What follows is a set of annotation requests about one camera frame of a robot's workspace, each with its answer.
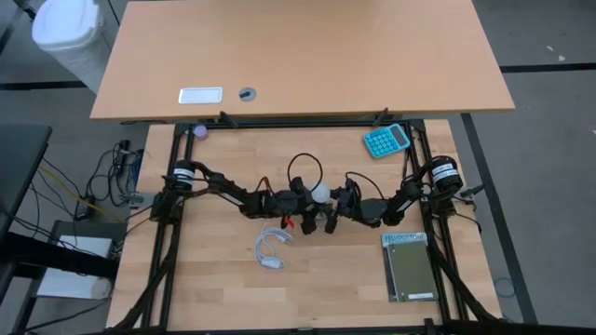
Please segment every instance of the white ball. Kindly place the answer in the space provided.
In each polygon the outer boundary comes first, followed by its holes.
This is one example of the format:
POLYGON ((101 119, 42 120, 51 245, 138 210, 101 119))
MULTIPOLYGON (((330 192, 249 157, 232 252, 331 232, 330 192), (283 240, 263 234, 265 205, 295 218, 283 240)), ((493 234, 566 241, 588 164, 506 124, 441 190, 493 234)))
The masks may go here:
MULTIPOLYGON (((313 183, 310 186, 310 189, 312 190, 312 188, 315 187, 315 185, 316 183, 313 183)), ((312 195, 313 200, 320 204, 325 204, 327 201, 329 201, 329 198, 332 195, 332 191, 329 189, 329 186, 325 185, 324 183, 320 183, 316 189, 311 191, 310 194, 312 195)))

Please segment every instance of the white cable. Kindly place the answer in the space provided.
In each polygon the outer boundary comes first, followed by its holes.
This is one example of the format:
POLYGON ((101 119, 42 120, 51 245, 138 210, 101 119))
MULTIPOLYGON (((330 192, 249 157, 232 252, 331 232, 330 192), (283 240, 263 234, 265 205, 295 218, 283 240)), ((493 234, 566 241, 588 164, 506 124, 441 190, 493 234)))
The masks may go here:
POLYGON ((276 250, 266 241, 266 239, 268 236, 274 236, 281 243, 289 244, 294 240, 294 238, 290 235, 290 233, 284 231, 283 229, 265 229, 268 223, 268 221, 264 223, 263 229, 261 229, 261 234, 259 234, 259 237, 257 237, 257 240, 254 242, 254 259, 257 261, 257 264, 265 270, 283 270, 286 267, 286 263, 281 258, 275 257, 276 250), (271 255, 267 256, 261 252, 261 244, 266 245, 271 250, 271 255))

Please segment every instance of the book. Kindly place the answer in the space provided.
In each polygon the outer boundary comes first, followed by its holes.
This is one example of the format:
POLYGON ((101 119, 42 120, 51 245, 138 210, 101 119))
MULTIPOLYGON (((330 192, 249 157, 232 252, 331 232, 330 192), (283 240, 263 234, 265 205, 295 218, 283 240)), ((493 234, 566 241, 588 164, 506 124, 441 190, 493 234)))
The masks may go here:
POLYGON ((382 233, 381 245, 390 302, 435 301, 425 233, 382 233))

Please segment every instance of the black metal frame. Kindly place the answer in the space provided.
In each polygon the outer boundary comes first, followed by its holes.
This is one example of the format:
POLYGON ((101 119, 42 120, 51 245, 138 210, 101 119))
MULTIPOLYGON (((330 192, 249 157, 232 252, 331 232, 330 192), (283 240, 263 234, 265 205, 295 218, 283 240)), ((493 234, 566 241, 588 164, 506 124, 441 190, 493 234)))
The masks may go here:
MULTIPOLYGON (((373 122, 379 126, 389 126, 394 123, 401 124, 406 134, 414 139, 414 132, 417 132, 418 140, 422 144, 422 154, 425 161, 431 159, 431 152, 428 146, 428 138, 424 121, 422 120, 404 120, 399 121, 399 117, 392 115, 385 116, 384 114, 378 117, 370 119, 357 119, 353 117, 312 117, 312 118, 271 118, 271 119, 236 119, 231 120, 229 117, 223 117, 219 121, 207 120, 206 125, 209 129, 230 129, 230 128, 277 128, 277 127, 370 127, 373 122)), ((180 149, 180 142, 185 131, 192 130, 193 124, 177 124, 174 130, 174 137, 172 141, 172 150, 169 157, 169 169, 170 173, 173 169, 173 165, 178 157, 180 149)), ((186 137, 186 149, 184 151, 184 158, 189 159, 192 153, 193 136, 186 137)), ((415 145, 411 145, 408 149, 410 163, 412 164, 413 171, 417 171, 421 165, 418 159, 418 152, 416 151, 415 145)), ((431 236, 434 240, 434 225, 431 208, 428 202, 421 201, 421 211, 423 215, 424 228, 428 236, 431 236)), ((493 321, 490 319, 484 319, 483 322, 468 321, 467 307, 470 301, 471 293, 465 288, 460 291, 457 289, 454 283, 454 276, 457 276, 457 263, 454 256, 453 244, 451 241, 451 235, 449 226, 446 219, 439 219, 439 229, 442 236, 443 249, 445 250, 444 259, 438 260, 436 257, 430 257, 431 267, 433 275, 437 283, 437 290, 439 294, 438 305, 440 308, 440 316, 442 326, 434 326, 432 319, 425 319, 423 326, 406 326, 406 327, 381 327, 381 328, 309 328, 309 329, 248 329, 248 330, 190 330, 190 331, 167 331, 168 320, 169 320, 169 305, 171 302, 171 291, 173 287, 173 280, 175 274, 175 260, 178 251, 178 243, 180 240, 180 233, 182 230, 180 222, 173 223, 173 230, 171 235, 170 250, 169 253, 160 265, 161 249, 165 239, 166 224, 164 222, 158 223, 158 229, 156 233, 155 249, 152 259, 150 283, 153 287, 156 287, 156 276, 163 277, 164 269, 166 271, 166 285, 164 289, 164 295, 161 305, 159 323, 157 326, 151 327, 151 313, 153 310, 153 300, 155 290, 148 292, 151 297, 147 300, 147 305, 142 313, 142 328, 138 329, 127 329, 131 328, 134 321, 129 320, 129 326, 121 328, 120 331, 125 332, 139 332, 139 331, 155 331, 157 333, 168 333, 176 335, 193 335, 193 334, 387 334, 388 332, 393 333, 424 333, 424 334, 436 334, 436 333, 460 333, 460 334, 475 334, 475 333, 486 333, 486 334, 504 334, 511 331, 526 331, 527 333, 549 333, 549 334, 574 334, 574 333, 594 333, 595 329, 586 328, 568 328, 568 327, 551 327, 551 326, 536 326, 536 325, 524 325, 524 324, 507 324, 502 321, 493 321), (459 320, 451 317, 449 303, 446 298, 445 286, 443 283, 441 266, 448 267, 451 270, 450 277, 454 288, 455 303, 459 320)))

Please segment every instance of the purple object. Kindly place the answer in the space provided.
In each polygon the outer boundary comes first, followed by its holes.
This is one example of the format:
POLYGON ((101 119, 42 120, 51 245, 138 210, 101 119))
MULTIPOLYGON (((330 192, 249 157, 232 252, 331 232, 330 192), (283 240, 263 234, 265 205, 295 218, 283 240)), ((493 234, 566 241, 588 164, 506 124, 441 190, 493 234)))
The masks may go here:
POLYGON ((198 125, 193 129, 193 134, 198 138, 199 141, 204 141, 209 136, 207 132, 207 127, 204 125, 198 125))

